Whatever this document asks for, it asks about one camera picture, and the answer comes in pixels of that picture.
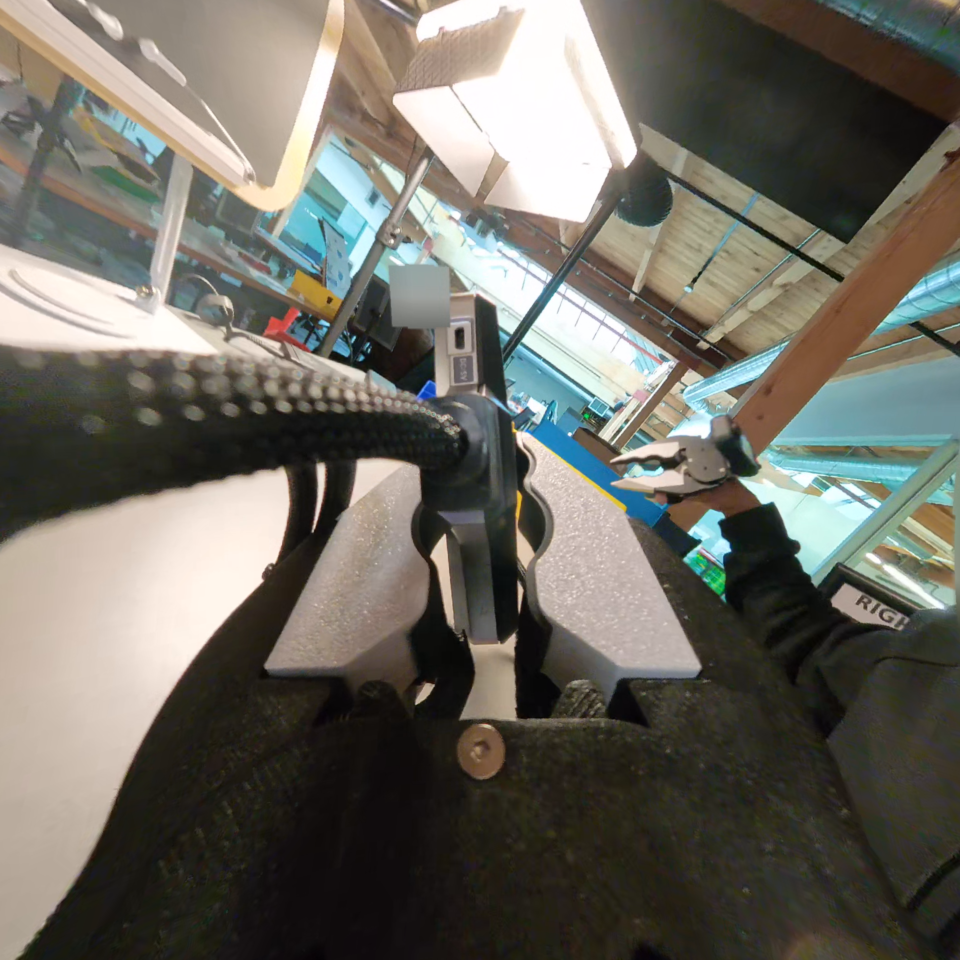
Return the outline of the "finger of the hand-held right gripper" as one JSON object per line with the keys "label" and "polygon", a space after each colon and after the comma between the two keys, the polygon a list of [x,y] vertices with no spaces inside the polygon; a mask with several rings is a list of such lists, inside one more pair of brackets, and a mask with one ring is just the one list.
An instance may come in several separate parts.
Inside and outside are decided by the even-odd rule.
{"label": "finger of the hand-held right gripper", "polygon": [[611,486],[614,489],[642,494],[646,498],[660,498],[669,505],[693,498],[707,490],[707,483],[684,472],[625,476],[612,482]]}
{"label": "finger of the hand-held right gripper", "polygon": [[703,437],[670,437],[621,453],[609,465],[622,476],[711,476],[711,445]]}

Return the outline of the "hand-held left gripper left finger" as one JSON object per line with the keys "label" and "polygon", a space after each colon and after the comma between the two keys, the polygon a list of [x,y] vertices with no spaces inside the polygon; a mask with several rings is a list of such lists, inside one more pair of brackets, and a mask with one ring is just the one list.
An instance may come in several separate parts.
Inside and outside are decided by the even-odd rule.
{"label": "hand-held left gripper left finger", "polygon": [[425,682],[418,628],[446,622],[414,536],[421,475],[401,464],[338,519],[265,662],[274,679]]}

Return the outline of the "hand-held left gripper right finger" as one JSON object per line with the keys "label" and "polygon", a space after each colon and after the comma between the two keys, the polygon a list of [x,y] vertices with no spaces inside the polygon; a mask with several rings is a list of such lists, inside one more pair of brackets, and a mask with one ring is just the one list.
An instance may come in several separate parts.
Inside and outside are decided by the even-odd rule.
{"label": "hand-held left gripper right finger", "polygon": [[701,662],[622,506],[531,434],[518,525],[551,682],[696,678]]}

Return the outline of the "black hdmi switch box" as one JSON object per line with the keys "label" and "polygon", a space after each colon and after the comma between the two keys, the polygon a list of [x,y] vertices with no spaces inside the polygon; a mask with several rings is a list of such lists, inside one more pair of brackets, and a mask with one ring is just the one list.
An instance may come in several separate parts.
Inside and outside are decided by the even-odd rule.
{"label": "black hdmi switch box", "polygon": [[506,642],[519,618],[518,455],[498,309],[452,294],[435,331],[434,406],[459,428],[459,458],[421,472],[422,506],[447,538],[454,628],[475,645]]}

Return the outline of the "person's right forearm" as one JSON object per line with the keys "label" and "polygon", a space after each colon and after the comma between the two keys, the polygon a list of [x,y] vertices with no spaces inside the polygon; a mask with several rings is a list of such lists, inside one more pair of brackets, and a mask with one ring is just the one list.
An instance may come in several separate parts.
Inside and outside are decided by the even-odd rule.
{"label": "person's right forearm", "polygon": [[746,618],[822,734],[856,701],[873,665],[899,636],[837,610],[811,581],[774,505],[721,521],[729,544],[726,601]]}

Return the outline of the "person's right hand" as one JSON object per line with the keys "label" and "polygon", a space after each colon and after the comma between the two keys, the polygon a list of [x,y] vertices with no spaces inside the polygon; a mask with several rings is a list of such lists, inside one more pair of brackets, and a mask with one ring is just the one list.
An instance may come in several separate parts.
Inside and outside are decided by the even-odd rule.
{"label": "person's right hand", "polygon": [[726,519],[762,507],[762,501],[736,478],[701,491],[698,500],[708,510],[715,511]]}

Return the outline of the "black white-labelled case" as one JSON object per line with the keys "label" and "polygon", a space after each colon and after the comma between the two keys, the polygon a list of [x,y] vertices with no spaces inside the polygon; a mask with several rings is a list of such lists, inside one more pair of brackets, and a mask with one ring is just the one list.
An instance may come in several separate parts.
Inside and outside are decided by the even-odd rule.
{"label": "black white-labelled case", "polygon": [[840,613],[871,628],[902,631],[920,611],[938,609],[928,594],[903,584],[888,585],[843,563],[836,563],[818,583],[819,592]]}

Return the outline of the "black slanted pole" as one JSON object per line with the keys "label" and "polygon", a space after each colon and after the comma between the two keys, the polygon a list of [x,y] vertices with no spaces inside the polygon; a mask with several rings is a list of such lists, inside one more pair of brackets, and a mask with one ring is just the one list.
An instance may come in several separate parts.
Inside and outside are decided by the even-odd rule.
{"label": "black slanted pole", "polygon": [[549,276],[541,292],[503,345],[502,360],[504,365],[509,362],[525,336],[533,329],[537,319],[544,313],[546,306],[548,306],[549,302],[559,291],[559,288],[566,282],[573,268],[581,261],[596,236],[600,234],[606,222],[615,213],[623,192],[626,189],[627,182],[628,176],[626,171],[611,175],[609,184],[604,188],[597,211],[590,215],[580,237],[574,245],[568,249],[558,268]]}

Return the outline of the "black monitor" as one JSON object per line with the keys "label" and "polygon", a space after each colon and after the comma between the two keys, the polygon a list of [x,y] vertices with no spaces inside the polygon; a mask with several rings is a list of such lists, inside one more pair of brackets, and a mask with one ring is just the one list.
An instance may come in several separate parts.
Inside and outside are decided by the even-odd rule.
{"label": "black monitor", "polygon": [[366,288],[351,321],[353,329],[392,352],[400,338],[401,330],[392,319],[391,295],[388,286],[371,282]]}

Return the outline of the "yellow box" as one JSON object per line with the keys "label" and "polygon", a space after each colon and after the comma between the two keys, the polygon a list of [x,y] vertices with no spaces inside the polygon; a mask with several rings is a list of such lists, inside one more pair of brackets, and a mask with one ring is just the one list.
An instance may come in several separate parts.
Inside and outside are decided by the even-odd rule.
{"label": "yellow box", "polygon": [[333,294],[316,277],[303,270],[294,272],[288,293],[300,298],[314,314],[328,318],[342,306],[342,297]]}

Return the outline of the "person's black jacket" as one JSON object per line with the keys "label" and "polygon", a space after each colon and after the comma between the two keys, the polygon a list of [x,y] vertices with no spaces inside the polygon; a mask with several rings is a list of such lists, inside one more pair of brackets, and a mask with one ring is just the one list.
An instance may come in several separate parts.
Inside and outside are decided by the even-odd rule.
{"label": "person's black jacket", "polygon": [[918,932],[958,955],[959,634],[954,609],[847,630],[817,654],[829,748],[870,849]]}

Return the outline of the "black overhead panel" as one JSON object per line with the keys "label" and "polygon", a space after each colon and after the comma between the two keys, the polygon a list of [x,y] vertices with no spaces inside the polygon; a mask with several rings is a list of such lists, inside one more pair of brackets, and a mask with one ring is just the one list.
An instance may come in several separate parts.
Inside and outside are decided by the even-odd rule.
{"label": "black overhead panel", "polygon": [[630,126],[851,241],[949,125],[723,2],[583,3]]}

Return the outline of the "grey metal pole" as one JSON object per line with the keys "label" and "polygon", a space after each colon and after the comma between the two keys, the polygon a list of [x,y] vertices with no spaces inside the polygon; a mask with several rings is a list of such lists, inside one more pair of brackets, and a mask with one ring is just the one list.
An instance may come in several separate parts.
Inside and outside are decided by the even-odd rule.
{"label": "grey metal pole", "polygon": [[422,186],[434,159],[434,152],[429,147],[424,147],[414,166],[406,174],[396,201],[392,204],[387,217],[378,227],[364,261],[352,277],[347,294],[318,345],[317,354],[319,357],[330,358],[336,343],[347,329],[351,318],[354,317],[357,307],[366,294],[380,258],[387,250],[396,250],[400,246],[403,217],[409,210],[417,190]]}

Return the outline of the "white softbox light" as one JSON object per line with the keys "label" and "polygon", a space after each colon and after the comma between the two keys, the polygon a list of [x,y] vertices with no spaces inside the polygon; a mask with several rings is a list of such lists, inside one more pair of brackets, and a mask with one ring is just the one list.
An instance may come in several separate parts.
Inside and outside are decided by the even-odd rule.
{"label": "white softbox light", "polygon": [[452,2],[415,36],[392,105],[474,201],[582,224],[636,159],[580,2]]}

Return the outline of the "round metal air duct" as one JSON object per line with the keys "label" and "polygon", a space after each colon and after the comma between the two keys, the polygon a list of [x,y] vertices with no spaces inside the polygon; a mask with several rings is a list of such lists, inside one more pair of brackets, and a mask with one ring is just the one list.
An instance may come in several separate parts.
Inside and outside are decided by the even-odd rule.
{"label": "round metal air duct", "polygon": [[[870,339],[882,338],[895,331],[914,330],[920,339],[958,354],[958,344],[949,342],[941,331],[934,330],[929,321],[959,306],[959,252],[944,258],[933,270],[921,278],[870,334]],[[785,338],[765,350],[750,355],[714,375],[684,388],[684,404],[697,413],[709,414],[709,399],[749,385],[760,378],[790,344]]]}

